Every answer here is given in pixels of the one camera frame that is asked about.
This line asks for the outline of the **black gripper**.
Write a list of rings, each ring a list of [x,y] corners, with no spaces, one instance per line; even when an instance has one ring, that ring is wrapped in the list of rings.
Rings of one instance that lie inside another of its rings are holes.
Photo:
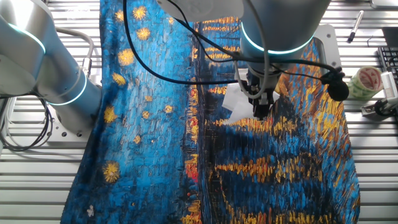
[[[270,107],[280,98],[280,94],[276,92],[280,73],[272,73],[266,79],[256,76],[253,73],[247,73],[246,78],[248,79],[249,93],[251,95],[260,93],[262,86],[266,86],[261,95],[253,99],[253,116],[264,120],[269,114]]]

